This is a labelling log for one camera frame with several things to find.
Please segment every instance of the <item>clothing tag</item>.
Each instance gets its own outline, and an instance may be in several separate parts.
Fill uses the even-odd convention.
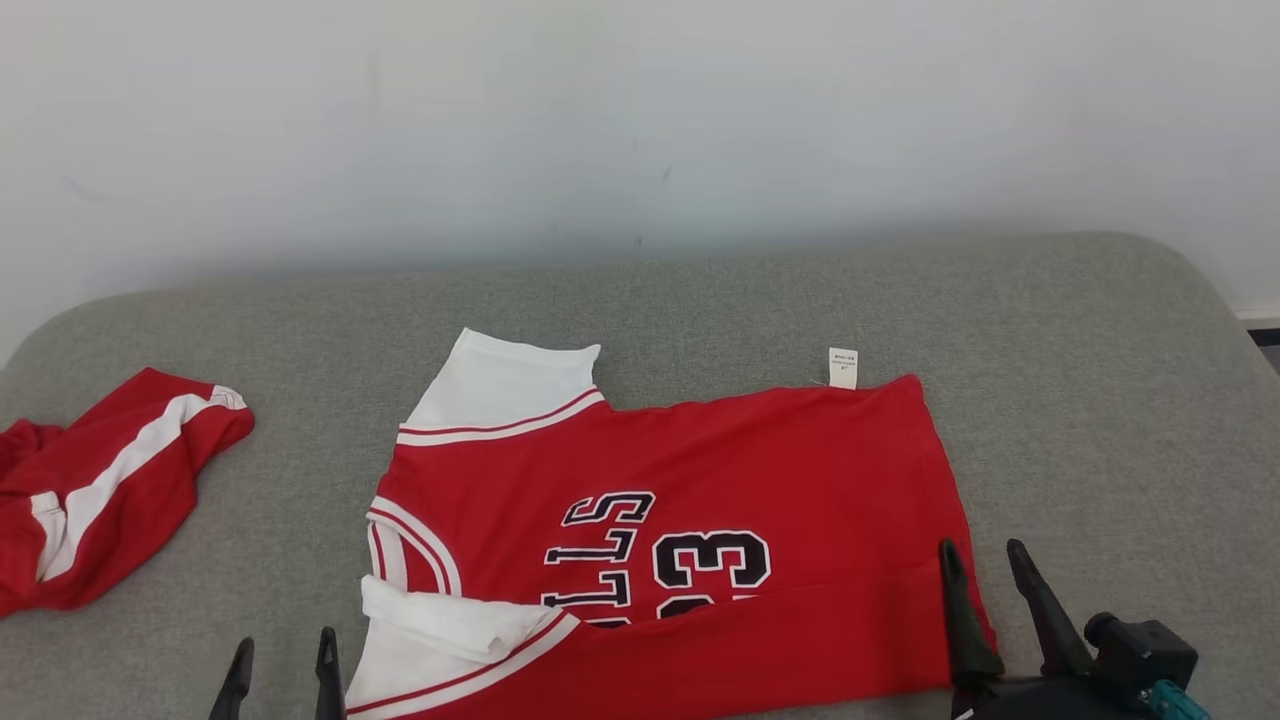
[[[831,387],[858,388],[858,351],[827,348],[827,369],[831,373]]]

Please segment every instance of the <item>white armhole trim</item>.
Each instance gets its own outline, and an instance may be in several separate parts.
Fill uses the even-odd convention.
[[[369,555],[374,562],[374,575],[387,580],[399,591],[408,589],[408,571],[404,568],[404,543],[399,533],[376,520],[369,523]]]
[[[212,397],[179,395],[169,401],[164,413],[138,430],[128,445],[120,448],[111,464],[93,482],[67,493],[67,534],[42,579],[49,580],[72,569],[81,539],[93,520],[102,514],[115,489],[151,461],[164,448],[178,439],[182,427],[210,407],[242,410],[244,400],[233,389],[215,386]]]
[[[381,543],[388,582],[392,582],[390,578],[398,577],[402,579],[402,583],[407,583],[403,551],[398,557],[388,553],[388,547],[392,544],[402,548],[403,546],[398,541],[403,539],[431,566],[431,571],[435,573],[435,587],[443,594],[462,596],[462,577],[458,574],[458,565],[453,561],[453,555],[449,553],[449,548],[445,547],[439,536],[433,533],[421,520],[385,497],[375,497],[365,518],[372,521],[374,525],[385,525],[397,536],[396,543],[383,541],[376,534],[376,530],[372,538],[375,552],[376,544]],[[374,555],[374,562],[378,562],[376,553]],[[398,562],[398,565],[392,565],[392,562]]]
[[[579,625],[538,605],[403,593],[361,582],[370,618],[347,691],[348,716],[383,720],[422,712],[492,687],[529,666]]]
[[[544,419],[595,389],[599,354],[598,345],[543,350],[466,328],[404,427],[424,434],[492,432]]]

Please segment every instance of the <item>gray upholstered bench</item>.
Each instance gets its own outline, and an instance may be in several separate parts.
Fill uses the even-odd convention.
[[[0,420],[67,423],[143,365],[239,391],[257,429],[200,480],[170,544],[74,614],[0,621],[6,720],[204,717],[257,641],[247,719],[310,717],[315,643],[360,657],[364,511],[396,427],[463,324],[599,342],[618,407],[824,379],[924,382],[1012,670],[1038,648],[1004,559],[1024,539],[1076,620],[1158,618],[1201,652],[1217,717],[1280,707],[1280,378],[1180,256],[1126,236],[690,264],[466,272],[154,292],[37,331]],[[947,716],[943,692],[782,717]]]

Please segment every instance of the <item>jersey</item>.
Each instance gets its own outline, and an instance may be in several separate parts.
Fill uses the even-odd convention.
[[[0,618],[114,587],[196,505],[196,474],[253,428],[230,388],[145,369],[65,430],[0,434]]]
[[[737,635],[681,635],[685,644],[730,656],[762,625],[792,621],[764,610],[774,607],[758,603],[764,597],[810,593],[812,605],[832,587],[861,583],[901,591],[864,605],[913,607],[902,594],[908,585],[938,594],[942,538],[969,557],[964,510],[916,378],[864,391],[774,388],[618,411],[594,386],[598,352],[548,351],[463,331],[401,427],[367,514],[376,579],[411,597],[564,610],[586,625],[580,634],[620,633],[599,635],[609,646],[649,637],[685,614],[749,619]],[[904,619],[938,630],[932,650],[918,655],[929,659],[922,666],[928,671],[905,675],[945,684],[941,601],[933,600],[928,616]],[[741,601],[756,610],[736,607]],[[974,601],[980,609],[977,591]],[[805,603],[792,602],[788,612],[801,612]],[[366,657],[378,653],[376,643],[367,647]],[[643,652],[620,657],[632,665],[658,660]],[[353,715],[378,702],[366,687],[352,685]],[[782,689],[780,680],[760,691],[788,700],[799,693],[803,702],[829,697],[804,688]],[[900,689],[888,682],[846,697]],[[776,707],[777,700],[750,710]]]
[[[366,577],[352,720],[700,720],[948,682],[938,569],[600,628]]]

